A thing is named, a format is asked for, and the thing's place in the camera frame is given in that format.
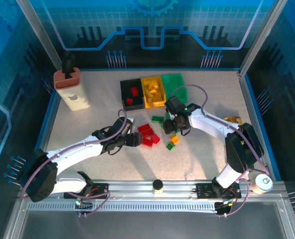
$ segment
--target red block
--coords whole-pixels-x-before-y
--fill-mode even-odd
[[[152,148],[153,141],[150,140],[150,139],[144,138],[144,139],[142,140],[142,144],[145,145],[145,146],[147,146],[147,147]]]
[[[128,106],[133,105],[133,99],[127,98],[127,104]]]
[[[149,128],[147,130],[142,131],[141,134],[143,135],[143,138],[146,138],[152,136],[154,134],[154,131],[153,129]]]
[[[139,92],[138,92],[137,87],[132,87],[132,88],[131,88],[131,91],[132,91],[132,95],[133,95],[134,97],[139,96]]]
[[[140,133],[142,133],[143,131],[145,131],[145,130],[147,130],[147,129],[149,129],[149,128],[151,128],[151,127],[150,127],[150,125],[147,123],[147,124],[144,124],[144,125],[141,125],[140,127],[138,127],[138,131],[139,131]]]
[[[157,144],[159,142],[159,137],[156,134],[153,134],[151,136],[151,140],[153,141],[153,143]]]

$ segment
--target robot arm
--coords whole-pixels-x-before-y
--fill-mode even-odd
[[[180,130],[182,135],[187,135],[191,128],[197,128],[225,144],[226,166],[212,181],[213,190],[218,197],[228,191],[229,187],[257,161],[234,129],[243,133],[259,157],[264,154],[253,127],[248,123],[237,125],[227,122],[204,111],[196,104],[186,106],[177,97],[165,102],[165,107],[170,113],[170,119],[163,124],[165,133]]]
[[[84,140],[68,147],[49,152],[43,152],[41,149],[35,150],[19,171],[18,183],[24,187],[42,163],[54,158],[36,174],[29,184],[26,193],[31,200],[39,202],[50,194],[61,192],[87,194],[92,182],[86,174],[83,172],[64,174],[62,172],[87,158],[106,152],[113,155],[119,152],[123,146],[139,146],[142,143],[142,135],[132,133],[133,118],[128,118],[124,128],[113,137],[121,129],[124,120],[124,117],[120,117],[113,126],[97,130]]]
[[[232,184],[255,162],[256,158],[245,144],[242,138],[235,132],[240,130],[254,148],[256,154],[263,155],[262,147],[251,125],[245,123],[241,126],[224,121],[209,114],[196,104],[188,106],[182,104],[177,97],[165,102],[166,111],[171,119],[163,124],[165,133],[180,130],[182,135],[187,135],[191,128],[198,128],[222,141],[226,146],[227,164],[224,169],[212,180],[212,189],[216,197],[221,197],[229,192]],[[142,143],[140,133],[132,133],[133,119],[127,119],[123,129],[125,118],[120,117],[113,124],[97,130],[84,140],[68,147],[43,152],[37,149],[26,161],[18,173],[17,181],[24,187],[37,168],[45,164],[33,177],[27,187],[26,193],[33,202],[39,202],[53,193],[74,192],[87,195],[91,191],[92,180],[83,172],[74,174],[62,173],[65,169],[87,158],[99,156],[103,153],[113,155],[123,146],[136,147]]]

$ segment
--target blue wall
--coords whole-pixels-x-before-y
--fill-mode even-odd
[[[219,68],[237,68],[273,3],[46,0],[43,6],[34,0],[32,5],[58,51],[74,51],[81,68],[108,68],[107,52],[113,50],[123,51],[129,68],[204,68],[202,60],[207,55],[224,56]]]
[[[286,4],[248,75],[281,177],[295,181],[295,0]]]
[[[54,67],[15,0],[0,1],[0,238],[19,188],[8,183],[11,156],[35,148],[52,92]]]

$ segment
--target aluminum frame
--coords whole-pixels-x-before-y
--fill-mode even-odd
[[[122,204],[128,202],[145,202],[145,203],[177,203],[182,202],[185,204],[192,204],[196,202],[214,202],[218,200],[198,200],[196,193],[191,190],[195,188],[196,183],[211,183],[209,180],[200,181],[163,181],[164,191],[163,194],[154,194],[152,183],[153,181],[95,181],[97,183],[108,183],[109,191],[111,192],[110,200],[107,204]],[[241,182],[240,188],[242,191],[242,198],[239,202],[244,200],[247,192],[246,183]],[[47,205],[49,203],[71,203],[74,200],[63,199],[63,194],[53,195],[39,202],[40,205]],[[93,202],[100,203],[102,200],[93,200]],[[248,202],[276,202],[282,225],[288,239],[295,239],[295,214],[291,206],[286,188],[283,182],[275,182],[272,191],[265,194],[255,194],[250,192]],[[36,207],[30,207],[34,204],[30,199],[20,200],[18,199],[4,234],[4,239],[17,239],[22,233],[23,224],[26,220],[27,212],[38,211]],[[46,209],[40,207],[40,211],[58,211],[57,209]],[[70,208],[61,209],[60,211],[71,211]],[[129,211],[124,210],[110,210],[110,211]]]
[[[41,24],[40,19],[37,16],[34,8],[32,7],[29,0],[16,0],[19,7],[21,8],[24,16],[28,20],[29,24],[31,25],[32,30],[38,37],[40,43],[42,44],[43,48],[47,52],[50,60],[52,61],[54,67],[57,70],[62,69],[61,59],[55,50],[46,30],[44,29],[43,25]]]
[[[261,33],[256,37],[254,43],[249,49],[248,53],[245,56],[244,61],[240,67],[240,75],[245,76],[251,64],[253,63],[257,53],[261,49],[266,38],[270,34],[273,26],[275,25],[279,15],[282,13],[283,8],[285,7],[287,0],[278,0],[270,10],[269,17],[263,26]]]

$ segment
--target small bottle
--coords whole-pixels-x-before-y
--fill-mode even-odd
[[[153,189],[154,189],[154,194],[162,194],[163,193],[163,182],[159,179],[154,180]]]

